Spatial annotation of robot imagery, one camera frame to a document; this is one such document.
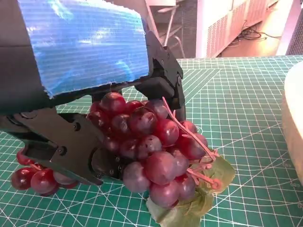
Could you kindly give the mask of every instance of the screw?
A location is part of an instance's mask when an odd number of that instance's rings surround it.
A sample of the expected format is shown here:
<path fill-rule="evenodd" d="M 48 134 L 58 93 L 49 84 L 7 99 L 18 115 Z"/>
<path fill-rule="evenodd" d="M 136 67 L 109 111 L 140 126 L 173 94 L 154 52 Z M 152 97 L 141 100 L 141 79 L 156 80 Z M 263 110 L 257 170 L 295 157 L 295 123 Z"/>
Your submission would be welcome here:
<path fill-rule="evenodd" d="M 21 113 L 21 116 L 27 119 L 32 119 L 37 117 L 37 113 L 36 111 L 32 111 L 32 112 L 23 112 Z"/>
<path fill-rule="evenodd" d="M 181 84 L 182 84 L 182 79 L 181 79 L 181 76 L 180 76 L 179 74 L 178 74 L 177 82 L 178 82 L 178 85 L 181 85 Z"/>
<path fill-rule="evenodd" d="M 80 125 L 78 122 L 76 122 L 76 123 L 73 125 L 73 128 L 74 128 L 75 131 L 79 131 L 79 130 L 81 129 L 81 125 Z"/>
<path fill-rule="evenodd" d="M 60 147 L 58 148 L 58 152 L 61 156 L 66 154 L 66 147 Z"/>

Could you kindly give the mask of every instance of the green leaf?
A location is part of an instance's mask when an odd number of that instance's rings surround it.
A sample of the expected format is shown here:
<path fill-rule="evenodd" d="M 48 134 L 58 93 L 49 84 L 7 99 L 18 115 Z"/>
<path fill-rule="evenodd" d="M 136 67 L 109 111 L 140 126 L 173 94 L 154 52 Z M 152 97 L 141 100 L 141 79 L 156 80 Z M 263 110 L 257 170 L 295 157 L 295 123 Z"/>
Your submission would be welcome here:
<path fill-rule="evenodd" d="M 201 182 L 199 184 L 199 188 L 207 193 L 222 193 L 228 185 L 234 179 L 236 172 L 234 168 L 226 161 L 224 158 L 217 157 L 213 163 L 213 167 L 211 169 L 203 170 L 202 171 L 205 176 L 208 176 L 212 179 L 219 179 L 222 182 L 222 186 L 220 189 L 215 190 L 210 187 L 210 184 L 206 182 Z"/>
<path fill-rule="evenodd" d="M 212 194 L 207 194 L 197 188 L 192 201 L 179 202 L 172 209 L 159 207 L 150 198 L 148 198 L 146 206 L 152 218 L 161 227 L 200 227 L 201 217 L 210 210 L 213 200 Z"/>

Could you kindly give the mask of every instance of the blue adhesive tape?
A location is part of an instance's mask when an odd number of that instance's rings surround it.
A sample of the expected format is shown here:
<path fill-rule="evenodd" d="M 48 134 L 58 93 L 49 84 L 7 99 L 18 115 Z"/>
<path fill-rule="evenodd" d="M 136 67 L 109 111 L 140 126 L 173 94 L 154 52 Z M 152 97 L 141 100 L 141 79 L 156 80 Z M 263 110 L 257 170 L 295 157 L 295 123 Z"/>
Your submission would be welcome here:
<path fill-rule="evenodd" d="M 18 0 L 49 97 L 149 71 L 140 15 L 103 0 Z"/>

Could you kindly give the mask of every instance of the beige bowl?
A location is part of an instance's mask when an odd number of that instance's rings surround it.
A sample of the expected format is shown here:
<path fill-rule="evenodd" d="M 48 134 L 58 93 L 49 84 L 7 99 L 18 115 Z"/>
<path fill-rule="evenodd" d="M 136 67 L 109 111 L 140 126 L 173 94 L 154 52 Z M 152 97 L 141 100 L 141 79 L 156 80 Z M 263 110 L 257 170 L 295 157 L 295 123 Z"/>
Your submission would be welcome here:
<path fill-rule="evenodd" d="M 290 158 L 303 185 L 303 61 L 285 79 L 282 125 Z"/>

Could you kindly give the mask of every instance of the cutting mat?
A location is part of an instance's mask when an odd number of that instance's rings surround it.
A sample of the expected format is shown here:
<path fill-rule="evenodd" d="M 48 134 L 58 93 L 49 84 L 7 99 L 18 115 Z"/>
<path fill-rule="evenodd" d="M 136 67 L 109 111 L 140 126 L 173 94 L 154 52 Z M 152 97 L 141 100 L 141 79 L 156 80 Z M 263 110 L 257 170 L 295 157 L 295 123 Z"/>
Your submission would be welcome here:
<path fill-rule="evenodd" d="M 303 227 L 303 187 L 281 129 L 281 92 L 289 69 L 302 56 L 180 60 L 187 118 L 211 147 L 236 169 L 232 184 L 217 195 L 203 227 Z M 142 99 L 134 88 L 127 100 Z M 86 113 L 90 98 L 58 107 Z M 22 143 L 0 134 L 0 225 L 5 227 L 156 227 L 147 194 L 130 193 L 119 181 L 80 185 L 43 198 L 17 192 L 10 175 Z"/>

